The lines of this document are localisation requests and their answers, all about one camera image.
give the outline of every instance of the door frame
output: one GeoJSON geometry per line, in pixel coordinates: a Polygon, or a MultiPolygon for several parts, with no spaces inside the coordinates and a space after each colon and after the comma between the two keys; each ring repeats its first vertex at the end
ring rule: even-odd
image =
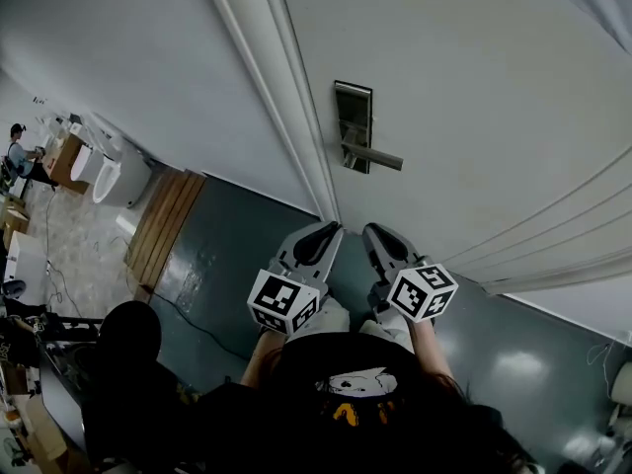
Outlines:
{"type": "Polygon", "coordinates": [[[285,0],[213,0],[305,189],[341,221],[325,143],[285,0]]]}

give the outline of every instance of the door handle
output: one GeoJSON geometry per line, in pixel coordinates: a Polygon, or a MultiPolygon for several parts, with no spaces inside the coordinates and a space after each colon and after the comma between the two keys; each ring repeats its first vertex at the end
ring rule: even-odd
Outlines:
{"type": "Polygon", "coordinates": [[[357,159],[360,159],[388,167],[389,169],[402,170],[402,165],[404,164],[403,158],[399,158],[388,153],[382,153],[381,151],[371,149],[370,147],[358,145],[355,143],[356,136],[357,130],[355,128],[350,128],[347,130],[347,134],[343,139],[342,146],[343,149],[347,151],[344,164],[345,167],[352,169],[355,163],[351,162],[355,162],[357,159]]]}
{"type": "Polygon", "coordinates": [[[371,163],[402,170],[402,158],[371,149],[373,90],[341,81],[336,81],[334,87],[343,165],[363,174],[369,173],[371,163]]]}

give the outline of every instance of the floor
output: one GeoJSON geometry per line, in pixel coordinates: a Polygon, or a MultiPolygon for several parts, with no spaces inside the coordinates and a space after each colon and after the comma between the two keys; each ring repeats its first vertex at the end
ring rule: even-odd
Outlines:
{"type": "MultiPolygon", "coordinates": [[[[246,298],[284,236],[313,218],[219,180],[209,179],[176,241],[151,305],[163,326],[161,361],[198,391],[239,380],[257,342],[246,298]],[[208,334],[188,325],[175,309],[208,334]]],[[[353,326],[367,312],[375,280],[359,237],[347,236],[329,279],[352,310],[353,326]]],[[[591,347],[607,339],[460,281],[436,322],[457,382],[477,402],[503,413],[507,428],[546,468],[566,459],[590,465],[603,443],[612,404],[601,359],[591,347]]],[[[615,345],[606,364],[612,381],[630,350],[615,345]]]]}
{"type": "Polygon", "coordinates": [[[84,195],[57,188],[53,196],[49,186],[31,182],[24,194],[31,217],[28,234],[38,238],[45,251],[48,247],[48,258],[60,271],[46,281],[45,299],[53,312],[76,316],[79,309],[83,317],[103,318],[133,297],[136,281],[123,262],[131,236],[117,217],[126,211],[126,219],[138,222],[162,170],[131,209],[95,204],[92,187],[84,195]]]}

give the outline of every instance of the white toilet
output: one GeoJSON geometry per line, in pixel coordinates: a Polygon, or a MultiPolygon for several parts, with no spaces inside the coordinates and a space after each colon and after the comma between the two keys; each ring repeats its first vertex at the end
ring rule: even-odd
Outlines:
{"type": "Polygon", "coordinates": [[[99,149],[90,149],[82,145],[70,171],[70,179],[84,181],[94,185],[103,167],[103,153],[99,149]]]}
{"type": "Polygon", "coordinates": [[[94,184],[92,200],[95,203],[132,206],[147,186],[151,169],[138,149],[111,123],[90,114],[83,115],[82,121],[85,124],[83,128],[77,128],[77,134],[84,141],[89,140],[93,149],[81,148],[72,167],[71,179],[94,184]]]}

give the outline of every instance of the wall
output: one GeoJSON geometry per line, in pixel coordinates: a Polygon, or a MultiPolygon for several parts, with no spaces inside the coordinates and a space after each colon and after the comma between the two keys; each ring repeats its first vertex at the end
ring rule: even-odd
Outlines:
{"type": "Polygon", "coordinates": [[[11,126],[16,122],[27,128],[20,141],[25,149],[33,149],[41,144],[40,124],[36,118],[42,117],[49,110],[49,104],[36,104],[33,98],[33,95],[0,70],[0,154],[6,154],[11,126]]]}
{"type": "Polygon", "coordinates": [[[632,346],[632,276],[510,296],[632,346]]]}
{"type": "Polygon", "coordinates": [[[0,0],[0,66],[166,163],[313,211],[211,0],[0,0]]]}

